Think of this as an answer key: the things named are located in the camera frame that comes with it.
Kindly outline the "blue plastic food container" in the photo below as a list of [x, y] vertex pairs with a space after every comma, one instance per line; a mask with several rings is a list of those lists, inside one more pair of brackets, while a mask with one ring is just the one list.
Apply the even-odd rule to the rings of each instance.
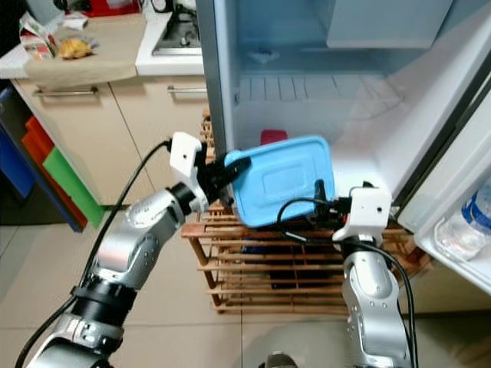
[[249, 158], [249, 168], [232, 182], [235, 212], [250, 228], [273, 225], [281, 207], [291, 199], [312, 199], [322, 181], [327, 199], [336, 196], [330, 145], [309, 134], [228, 152], [224, 164]]

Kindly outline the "clear fridge shelf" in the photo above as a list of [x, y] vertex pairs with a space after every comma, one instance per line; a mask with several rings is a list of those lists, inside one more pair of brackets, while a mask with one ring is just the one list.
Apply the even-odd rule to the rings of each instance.
[[235, 89], [236, 102], [399, 103], [404, 96], [385, 74], [246, 74]]

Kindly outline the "red plastic lid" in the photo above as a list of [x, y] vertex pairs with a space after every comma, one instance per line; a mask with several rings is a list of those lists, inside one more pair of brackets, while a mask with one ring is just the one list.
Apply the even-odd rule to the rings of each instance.
[[259, 145], [270, 145], [288, 140], [290, 136], [285, 130], [280, 129], [265, 129], [260, 133]]

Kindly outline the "beige kitchen cabinet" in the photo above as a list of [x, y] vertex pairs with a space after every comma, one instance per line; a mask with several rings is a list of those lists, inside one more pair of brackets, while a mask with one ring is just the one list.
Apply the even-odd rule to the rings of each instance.
[[175, 87], [206, 87], [201, 56], [153, 56], [170, 15], [152, 11], [138, 49], [137, 76], [98, 84], [98, 95], [38, 98], [38, 85], [24, 66], [31, 56], [21, 46], [4, 53], [0, 76], [38, 117], [71, 168], [95, 199], [115, 203], [138, 163], [155, 144], [175, 132], [198, 134], [206, 94], [169, 94]]

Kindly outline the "wooden slatted rack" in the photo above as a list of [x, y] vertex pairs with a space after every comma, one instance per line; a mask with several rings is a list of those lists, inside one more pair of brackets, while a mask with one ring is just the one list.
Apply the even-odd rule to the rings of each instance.
[[[210, 116], [203, 117], [207, 160], [214, 153]], [[273, 225], [250, 228], [234, 208], [212, 205], [181, 228], [206, 292], [220, 314], [341, 314], [341, 250], [330, 245], [341, 225], [317, 224], [312, 199], [285, 203]]]

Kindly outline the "clear water bottle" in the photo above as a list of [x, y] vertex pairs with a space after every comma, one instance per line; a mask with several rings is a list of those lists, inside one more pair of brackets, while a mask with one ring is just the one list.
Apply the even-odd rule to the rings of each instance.
[[462, 207], [435, 228], [438, 248], [450, 257], [469, 261], [491, 246], [491, 179], [487, 179]]

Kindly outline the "green cutting board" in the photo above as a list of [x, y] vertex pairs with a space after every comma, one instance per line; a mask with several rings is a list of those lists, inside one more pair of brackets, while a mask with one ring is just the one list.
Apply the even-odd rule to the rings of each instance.
[[81, 214], [84, 214], [88, 224], [92, 227], [98, 227], [102, 223], [104, 210], [81, 179], [78, 178], [59, 148], [54, 147], [50, 151], [43, 161], [43, 166], [64, 190], [64, 193], [70, 197], [71, 203], [81, 211]]

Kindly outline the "steel gas stove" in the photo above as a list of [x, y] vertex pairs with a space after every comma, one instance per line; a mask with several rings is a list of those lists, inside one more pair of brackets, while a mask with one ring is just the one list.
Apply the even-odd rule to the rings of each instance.
[[153, 56], [201, 56], [197, 11], [175, 4]]

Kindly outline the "beige counter mat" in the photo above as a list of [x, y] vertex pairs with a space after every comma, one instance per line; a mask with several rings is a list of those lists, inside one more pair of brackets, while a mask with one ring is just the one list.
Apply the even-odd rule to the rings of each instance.
[[83, 87], [136, 77], [136, 59], [145, 31], [144, 15], [89, 18], [84, 29], [66, 28], [59, 22], [54, 38], [81, 38], [96, 43], [94, 53], [76, 60], [55, 57], [31, 59], [24, 66], [29, 80], [44, 88]]

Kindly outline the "orange cutting board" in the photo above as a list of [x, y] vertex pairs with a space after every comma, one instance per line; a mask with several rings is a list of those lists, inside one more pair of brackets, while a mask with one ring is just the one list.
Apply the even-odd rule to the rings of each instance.
[[71, 197], [64, 192], [62, 186], [55, 181], [52, 175], [44, 167], [44, 161], [54, 149], [53, 140], [45, 132], [43, 127], [40, 125], [38, 117], [31, 116], [28, 122], [25, 123], [25, 129], [27, 133], [21, 138], [21, 143], [24, 145], [25, 149], [28, 151], [31, 160], [35, 162], [40, 168], [40, 172], [45, 178], [45, 181], [54, 190], [59, 202], [63, 205], [64, 209], [68, 211], [71, 221], [74, 222], [76, 232], [84, 230], [84, 226], [87, 224], [87, 218], [81, 213]]

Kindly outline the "bagged yellow bread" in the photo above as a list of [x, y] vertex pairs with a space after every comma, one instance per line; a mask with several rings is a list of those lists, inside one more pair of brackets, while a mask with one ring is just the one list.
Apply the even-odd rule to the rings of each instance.
[[58, 43], [58, 57], [62, 60], [77, 60], [94, 55], [97, 43], [84, 38], [64, 38]]

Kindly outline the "red kitchen appliance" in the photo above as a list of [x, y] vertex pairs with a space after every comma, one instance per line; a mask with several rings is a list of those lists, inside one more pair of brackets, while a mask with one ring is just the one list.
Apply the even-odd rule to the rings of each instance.
[[77, 0], [89, 18], [112, 17], [140, 13], [140, 0]]

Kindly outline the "white crumpled packet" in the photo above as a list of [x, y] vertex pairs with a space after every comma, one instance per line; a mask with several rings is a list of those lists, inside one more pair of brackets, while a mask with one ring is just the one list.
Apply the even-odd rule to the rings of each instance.
[[83, 11], [67, 11], [61, 21], [61, 27], [74, 29], [74, 31], [84, 31], [88, 24], [88, 17]]

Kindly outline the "printed drink carton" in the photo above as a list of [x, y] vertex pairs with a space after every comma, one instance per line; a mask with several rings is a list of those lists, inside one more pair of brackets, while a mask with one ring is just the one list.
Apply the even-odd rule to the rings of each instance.
[[18, 20], [18, 37], [22, 48], [32, 59], [52, 60], [58, 56], [56, 39], [48, 28], [36, 21], [28, 11]]

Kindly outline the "grey metal container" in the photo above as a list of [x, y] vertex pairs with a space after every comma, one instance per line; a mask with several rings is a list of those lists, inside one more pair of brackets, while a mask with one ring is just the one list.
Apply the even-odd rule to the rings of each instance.
[[54, 0], [24, 0], [32, 17], [36, 21], [49, 24], [50, 21], [56, 20], [63, 11], [54, 5]]

